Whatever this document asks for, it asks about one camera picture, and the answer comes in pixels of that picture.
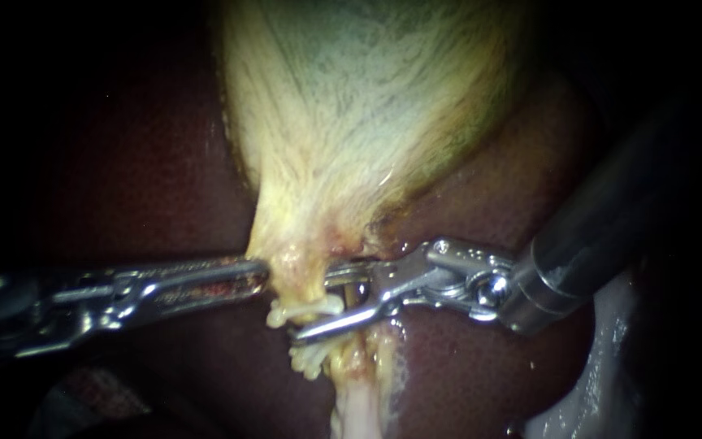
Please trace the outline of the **right arm instrument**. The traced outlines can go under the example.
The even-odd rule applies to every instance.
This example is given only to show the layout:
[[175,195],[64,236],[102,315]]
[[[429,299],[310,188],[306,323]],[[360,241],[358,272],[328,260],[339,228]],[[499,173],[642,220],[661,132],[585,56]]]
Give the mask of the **right arm instrument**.
[[481,246],[437,237],[375,266],[375,292],[394,309],[429,306],[492,322],[509,295],[514,262]]

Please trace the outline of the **left arm instrument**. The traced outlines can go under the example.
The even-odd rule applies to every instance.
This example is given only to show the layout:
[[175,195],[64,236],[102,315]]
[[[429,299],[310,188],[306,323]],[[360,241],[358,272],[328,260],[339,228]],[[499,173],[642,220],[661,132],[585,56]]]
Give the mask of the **left arm instrument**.
[[0,359],[70,350],[124,328],[137,294],[109,273],[0,273]]

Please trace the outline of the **left arm instrument jaw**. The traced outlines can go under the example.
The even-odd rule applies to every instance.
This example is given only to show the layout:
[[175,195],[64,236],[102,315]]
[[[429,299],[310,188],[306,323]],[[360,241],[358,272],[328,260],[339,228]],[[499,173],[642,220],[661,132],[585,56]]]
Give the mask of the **left arm instrument jaw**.
[[183,285],[204,285],[216,282],[266,275],[269,267],[261,259],[223,257],[156,263],[121,268],[115,273],[116,285],[136,288],[175,288]]
[[128,318],[170,318],[243,302],[258,295],[267,274],[196,272],[149,280],[135,297]]

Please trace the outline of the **right arm instrument jaw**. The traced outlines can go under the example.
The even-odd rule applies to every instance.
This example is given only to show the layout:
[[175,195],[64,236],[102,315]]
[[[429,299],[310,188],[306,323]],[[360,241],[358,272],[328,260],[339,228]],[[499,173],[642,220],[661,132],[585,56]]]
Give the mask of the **right arm instrument jaw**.
[[383,284],[385,271],[390,268],[389,261],[351,260],[338,261],[330,265],[325,274],[325,287],[335,288],[342,285],[367,284],[378,288]]
[[293,344],[316,344],[368,328],[397,314],[397,302],[370,302],[292,331]]

